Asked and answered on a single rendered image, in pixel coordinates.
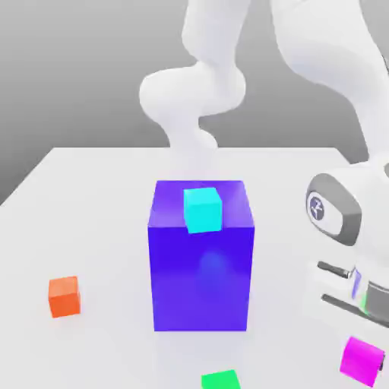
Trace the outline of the small orange cube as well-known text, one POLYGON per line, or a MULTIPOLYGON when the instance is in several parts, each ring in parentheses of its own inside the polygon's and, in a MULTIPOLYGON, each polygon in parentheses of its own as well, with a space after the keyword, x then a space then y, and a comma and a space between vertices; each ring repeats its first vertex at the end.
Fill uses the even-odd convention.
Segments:
POLYGON ((49 307, 53 318, 81 313, 81 294, 76 276, 49 281, 49 307))

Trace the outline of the small cyan cube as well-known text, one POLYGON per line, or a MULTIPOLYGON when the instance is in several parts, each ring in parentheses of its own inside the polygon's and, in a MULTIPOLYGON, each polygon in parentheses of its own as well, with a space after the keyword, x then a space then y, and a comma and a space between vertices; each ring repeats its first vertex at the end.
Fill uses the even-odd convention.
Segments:
POLYGON ((222 229, 223 203, 214 187, 185 189, 184 220, 190 234, 222 229))

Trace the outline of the large blue box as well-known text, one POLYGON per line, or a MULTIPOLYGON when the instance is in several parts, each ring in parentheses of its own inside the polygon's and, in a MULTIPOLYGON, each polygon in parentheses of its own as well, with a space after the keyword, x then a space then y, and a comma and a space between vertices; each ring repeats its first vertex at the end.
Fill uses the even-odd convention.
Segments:
POLYGON ((156 183, 147 226, 156 331, 244 331, 248 322, 255 224, 241 181, 156 183), (215 188, 218 232, 191 234, 184 191, 215 188))

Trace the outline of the small green cube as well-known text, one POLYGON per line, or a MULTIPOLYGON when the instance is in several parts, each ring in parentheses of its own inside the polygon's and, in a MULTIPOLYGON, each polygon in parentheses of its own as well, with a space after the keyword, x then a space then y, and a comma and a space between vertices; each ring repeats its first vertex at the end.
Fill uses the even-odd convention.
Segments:
POLYGON ((234 369, 201 376, 201 389, 241 389, 234 369))

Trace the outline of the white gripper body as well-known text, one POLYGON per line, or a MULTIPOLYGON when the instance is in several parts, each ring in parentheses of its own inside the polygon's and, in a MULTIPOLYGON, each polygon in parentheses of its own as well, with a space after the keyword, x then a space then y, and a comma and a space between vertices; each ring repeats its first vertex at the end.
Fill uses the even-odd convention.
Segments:
POLYGON ((338 335, 353 336, 380 349, 389 349, 389 324, 370 318, 348 302, 320 293, 315 312, 338 335))

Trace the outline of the small magenta cube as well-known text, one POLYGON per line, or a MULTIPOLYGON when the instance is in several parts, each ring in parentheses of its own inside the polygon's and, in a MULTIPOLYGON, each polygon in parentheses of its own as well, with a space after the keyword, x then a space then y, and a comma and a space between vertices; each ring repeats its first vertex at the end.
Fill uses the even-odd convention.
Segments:
POLYGON ((385 351, 355 337, 347 340, 340 362, 340 372, 373 387, 383 369, 385 351))

